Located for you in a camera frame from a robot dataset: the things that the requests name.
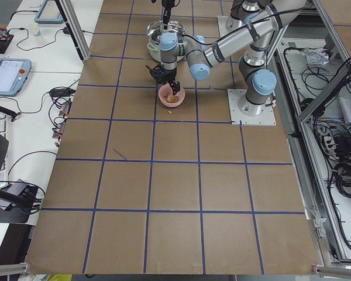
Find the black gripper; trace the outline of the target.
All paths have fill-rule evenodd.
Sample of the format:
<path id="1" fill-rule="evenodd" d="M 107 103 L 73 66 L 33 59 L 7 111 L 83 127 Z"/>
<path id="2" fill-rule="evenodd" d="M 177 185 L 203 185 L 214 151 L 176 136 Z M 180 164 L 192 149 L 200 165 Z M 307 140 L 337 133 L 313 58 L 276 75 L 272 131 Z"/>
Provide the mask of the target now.
<path id="1" fill-rule="evenodd" d="M 173 94 L 177 94 L 180 91 L 180 83 L 176 80 L 177 69 L 172 70 L 161 69 L 160 70 L 160 84 L 170 84 Z"/>
<path id="2" fill-rule="evenodd" d="M 174 0 L 162 0 L 161 5 L 164 8 L 163 12 L 163 28 L 167 29 L 168 27 L 168 12 L 174 7 Z"/>

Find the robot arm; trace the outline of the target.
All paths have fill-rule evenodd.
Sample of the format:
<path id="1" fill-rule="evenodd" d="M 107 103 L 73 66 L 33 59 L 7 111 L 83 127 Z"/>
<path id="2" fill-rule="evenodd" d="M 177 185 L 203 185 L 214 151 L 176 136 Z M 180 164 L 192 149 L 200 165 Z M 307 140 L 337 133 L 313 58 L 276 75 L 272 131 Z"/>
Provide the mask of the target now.
<path id="1" fill-rule="evenodd" d="M 230 14 L 236 28 L 230 28 L 228 34 L 210 44 L 202 36 L 165 32 L 159 42 L 161 62 L 150 69 L 150 74 L 157 83 L 168 84 L 173 94 L 177 94 L 181 90 L 176 80 L 179 57 L 186 59 L 193 79 L 201 81 L 209 77 L 215 65 L 247 48 L 239 62 L 247 90 L 238 107 L 247 116 L 258 116 L 277 84 L 276 76 L 265 68 L 268 49 L 273 45 L 272 35 L 290 24 L 305 4 L 305 1 L 237 1 Z"/>
<path id="2" fill-rule="evenodd" d="M 161 5 L 164 9 L 162 15 L 163 28 L 168 29 L 168 25 L 171 17 L 171 10 L 176 7 L 175 1 L 162 0 Z M 227 31 L 233 31 L 243 25 L 243 21 L 250 15 L 258 12 L 260 9 L 258 1 L 233 1 L 230 9 L 230 16 L 225 22 L 225 29 Z"/>

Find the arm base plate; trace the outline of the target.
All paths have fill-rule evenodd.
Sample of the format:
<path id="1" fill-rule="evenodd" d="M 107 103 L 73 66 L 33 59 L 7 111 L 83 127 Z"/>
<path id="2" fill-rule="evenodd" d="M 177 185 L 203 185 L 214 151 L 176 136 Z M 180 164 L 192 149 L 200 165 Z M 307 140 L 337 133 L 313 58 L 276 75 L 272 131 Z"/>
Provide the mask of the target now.
<path id="1" fill-rule="evenodd" d="M 224 37 L 233 30 L 241 27 L 243 21 L 240 19 L 235 19 L 231 16 L 218 16 L 218 28 L 219 28 L 219 37 Z"/>
<path id="2" fill-rule="evenodd" d="M 246 99 L 245 89 L 228 89 L 230 122 L 243 126 L 276 126 L 276 118 L 270 98 L 261 105 L 253 105 Z"/>

